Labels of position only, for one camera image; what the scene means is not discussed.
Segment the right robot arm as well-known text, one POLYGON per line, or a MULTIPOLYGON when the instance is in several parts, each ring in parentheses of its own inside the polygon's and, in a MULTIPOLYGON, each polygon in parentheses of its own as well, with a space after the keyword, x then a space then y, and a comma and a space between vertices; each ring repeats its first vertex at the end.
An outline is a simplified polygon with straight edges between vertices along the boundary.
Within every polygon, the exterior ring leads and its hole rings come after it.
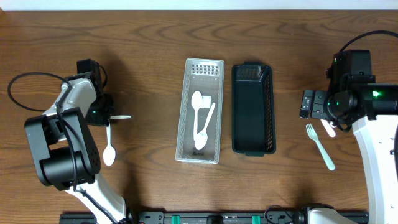
POLYGON ((363 160, 370 223, 397 223, 397 85, 353 84, 329 93, 305 90, 300 117, 352 131, 363 160))

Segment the white spoon horizontal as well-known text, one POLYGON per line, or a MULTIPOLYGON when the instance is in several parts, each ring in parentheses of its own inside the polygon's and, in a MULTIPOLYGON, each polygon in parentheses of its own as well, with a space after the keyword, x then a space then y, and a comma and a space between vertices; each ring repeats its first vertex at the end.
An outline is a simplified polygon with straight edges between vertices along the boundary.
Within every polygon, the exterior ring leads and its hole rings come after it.
POLYGON ((112 115, 110 119, 131 119, 131 115, 112 115))

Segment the white spoon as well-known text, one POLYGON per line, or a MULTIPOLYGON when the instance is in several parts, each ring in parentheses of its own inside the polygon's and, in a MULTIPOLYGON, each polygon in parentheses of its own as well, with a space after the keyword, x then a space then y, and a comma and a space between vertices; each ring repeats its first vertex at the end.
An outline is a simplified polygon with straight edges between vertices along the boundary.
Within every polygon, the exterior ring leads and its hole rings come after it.
POLYGON ((195 91, 192 95, 191 105, 194 109, 194 122, 193 122, 193 139, 196 140, 198 134, 198 110, 203 104, 203 98, 199 91, 195 91))
POLYGON ((197 134, 197 138, 195 140, 195 149, 197 149, 197 150, 202 150, 205 147, 206 143, 207 143, 208 135, 207 135, 206 130, 207 130, 207 127, 208 127, 208 125, 210 123, 210 120, 211 120, 211 117, 213 115, 215 106, 216 106, 216 103, 212 103, 212 105, 210 107, 210 110, 208 112, 208 116, 207 116, 206 121, 205 121, 205 125, 204 125, 203 129, 197 134))

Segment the black mesh plastic basket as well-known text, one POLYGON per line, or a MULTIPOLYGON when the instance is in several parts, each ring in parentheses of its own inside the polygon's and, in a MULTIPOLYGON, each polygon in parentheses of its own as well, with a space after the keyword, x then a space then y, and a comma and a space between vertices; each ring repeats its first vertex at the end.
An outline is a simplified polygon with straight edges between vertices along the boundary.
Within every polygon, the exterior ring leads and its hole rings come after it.
POLYGON ((261 62, 232 67, 232 149, 253 157, 276 152, 272 69, 261 62))

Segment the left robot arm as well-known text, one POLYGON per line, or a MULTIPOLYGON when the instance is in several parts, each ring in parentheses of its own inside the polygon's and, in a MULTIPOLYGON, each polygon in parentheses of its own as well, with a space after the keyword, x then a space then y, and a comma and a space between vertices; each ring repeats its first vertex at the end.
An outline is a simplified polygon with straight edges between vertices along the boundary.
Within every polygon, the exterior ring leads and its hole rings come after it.
POLYGON ((128 223, 125 200, 100 174, 100 154, 86 120, 90 108, 106 97, 101 75, 66 77, 55 103, 27 119, 24 128, 43 185, 78 198, 98 223, 128 223))

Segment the pale green plastic fork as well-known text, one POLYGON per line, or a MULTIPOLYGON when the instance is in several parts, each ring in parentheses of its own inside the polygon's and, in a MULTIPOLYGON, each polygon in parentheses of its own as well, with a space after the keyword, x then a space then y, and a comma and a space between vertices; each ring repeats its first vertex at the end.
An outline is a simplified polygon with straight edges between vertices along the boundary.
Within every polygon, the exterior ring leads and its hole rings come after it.
POLYGON ((318 150, 320 151, 320 154, 321 154, 321 156, 322 156, 327 168, 329 170, 335 170, 335 168, 336 168, 335 164, 333 163, 331 157, 326 152, 325 148, 322 146, 322 144, 321 144, 321 142, 320 142, 320 140, 318 138, 318 135, 317 135, 315 129, 313 128, 313 126, 310 123, 306 124, 305 125, 305 129, 307 131, 307 134, 308 134, 309 138, 311 140, 313 140, 315 142, 315 144, 317 145, 318 150))

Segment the white spoon vertical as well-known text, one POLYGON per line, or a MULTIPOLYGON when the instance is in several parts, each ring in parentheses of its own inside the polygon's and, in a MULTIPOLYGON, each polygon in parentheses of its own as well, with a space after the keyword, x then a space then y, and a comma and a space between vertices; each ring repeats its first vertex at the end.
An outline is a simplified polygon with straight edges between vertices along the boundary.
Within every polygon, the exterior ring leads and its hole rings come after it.
POLYGON ((103 151, 103 161, 107 166, 112 166, 116 160, 116 150, 111 144, 111 125, 106 127, 106 140, 107 145, 103 151))

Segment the clear mesh plastic basket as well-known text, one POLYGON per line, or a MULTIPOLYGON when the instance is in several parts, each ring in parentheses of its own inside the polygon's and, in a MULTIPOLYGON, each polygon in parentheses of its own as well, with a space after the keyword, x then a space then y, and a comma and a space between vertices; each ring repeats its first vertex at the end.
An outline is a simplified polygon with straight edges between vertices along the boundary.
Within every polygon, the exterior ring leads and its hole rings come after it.
POLYGON ((180 162, 217 164, 220 157, 223 106, 224 61, 188 58, 185 62, 182 99, 178 123, 175 159, 180 162), (207 127, 208 140, 202 150, 195 149, 193 139, 194 109, 192 95, 199 91, 203 104, 198 110, 198 133, 203 129, 212 103, 216 103, 207 127))

